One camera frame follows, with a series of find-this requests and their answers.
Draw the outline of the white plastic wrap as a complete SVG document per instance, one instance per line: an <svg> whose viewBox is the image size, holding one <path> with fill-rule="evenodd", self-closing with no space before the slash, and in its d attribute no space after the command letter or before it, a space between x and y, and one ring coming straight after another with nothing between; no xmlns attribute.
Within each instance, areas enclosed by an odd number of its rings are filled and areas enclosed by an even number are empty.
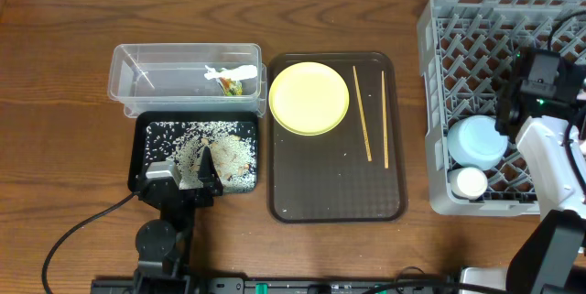
<svg viewBox="0 0 586 294"><path fill-rule="evenodd" d="M258 76L258 69L255 65L242 65L233 69L221 68L220 70L205 65L205 69L207 72L204 74L204 78L207 80L223 78L225 80L241 81Z"/></svg>

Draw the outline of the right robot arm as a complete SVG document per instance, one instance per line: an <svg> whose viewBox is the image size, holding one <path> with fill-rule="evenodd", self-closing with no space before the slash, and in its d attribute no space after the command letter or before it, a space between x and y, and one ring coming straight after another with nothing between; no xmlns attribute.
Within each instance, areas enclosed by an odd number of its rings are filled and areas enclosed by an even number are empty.
<svg viewBox="0 0 586 294"><path fill-rule="evenodd" d="M585 68L550 50L523 48L497 100L495 129L526 162L540 224L507 269L510 293L582 293L585 247Z"/></svg>

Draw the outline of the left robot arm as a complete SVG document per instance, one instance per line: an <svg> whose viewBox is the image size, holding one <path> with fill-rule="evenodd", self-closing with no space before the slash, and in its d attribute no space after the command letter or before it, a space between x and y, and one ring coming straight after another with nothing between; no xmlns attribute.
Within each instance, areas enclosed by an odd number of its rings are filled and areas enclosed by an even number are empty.
<svg viewBox="0 0 586 294"><path fill-rule="evenodd" d="M197 175L202 186L183 190L176 164L158 161L150 163L138 178L133 193L159 210L160 215L141 226L136 235L135 294L197 291L197 277L189 267L195 210L213 206L213 198L223 195L223 185L207 147L201 154Z"/></svg>

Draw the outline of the light blue bowl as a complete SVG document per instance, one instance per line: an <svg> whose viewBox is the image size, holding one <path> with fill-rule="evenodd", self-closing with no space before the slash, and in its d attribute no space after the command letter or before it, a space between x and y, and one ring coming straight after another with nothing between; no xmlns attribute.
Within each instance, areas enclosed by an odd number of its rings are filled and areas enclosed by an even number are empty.
<svg viewBox="0 0 586 294"><path fill-rule="evenodd" d="M474 115L454 124L447 135L448 151L463 167L488 170L496 166L508 147L508 138L495 129L495 120Z"/></svg>

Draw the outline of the white cup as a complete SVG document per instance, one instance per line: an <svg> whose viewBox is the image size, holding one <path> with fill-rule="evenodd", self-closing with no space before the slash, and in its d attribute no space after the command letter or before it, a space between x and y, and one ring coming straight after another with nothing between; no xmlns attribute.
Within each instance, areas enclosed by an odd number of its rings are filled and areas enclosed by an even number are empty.
<svg viewBox="0 0 586 294"><path fill-rule="evenodd" d="M478 199L488 188L486 175L480 169L474 167L450 171L448 173L448 183L453 194L468 200Z"/></svg>

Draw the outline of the green snack wrapper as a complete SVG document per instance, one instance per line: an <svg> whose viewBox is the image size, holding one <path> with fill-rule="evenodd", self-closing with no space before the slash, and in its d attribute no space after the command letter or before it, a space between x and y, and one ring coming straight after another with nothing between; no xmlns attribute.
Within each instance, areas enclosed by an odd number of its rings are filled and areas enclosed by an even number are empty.
<svg viewBox="0 0 586 294"><path fill-rule="evenodd" d="M240 81L224 77L217 78L216 81L225 96L241 96L243 94L243 86Z"/></svg>

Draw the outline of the rice and food scraps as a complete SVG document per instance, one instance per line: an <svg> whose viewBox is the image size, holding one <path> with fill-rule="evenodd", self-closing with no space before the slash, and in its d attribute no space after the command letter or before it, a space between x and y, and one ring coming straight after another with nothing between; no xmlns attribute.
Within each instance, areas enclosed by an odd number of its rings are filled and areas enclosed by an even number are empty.
<svg viewBox="0 0 586 294"><path fill-rule="evenodd" d="M249 122L152 122L146 126L144 165L172 161L181 176L181 189L200 188L198 170L208 148L224 191L249 192L257 180L255 134Z"/></svg>

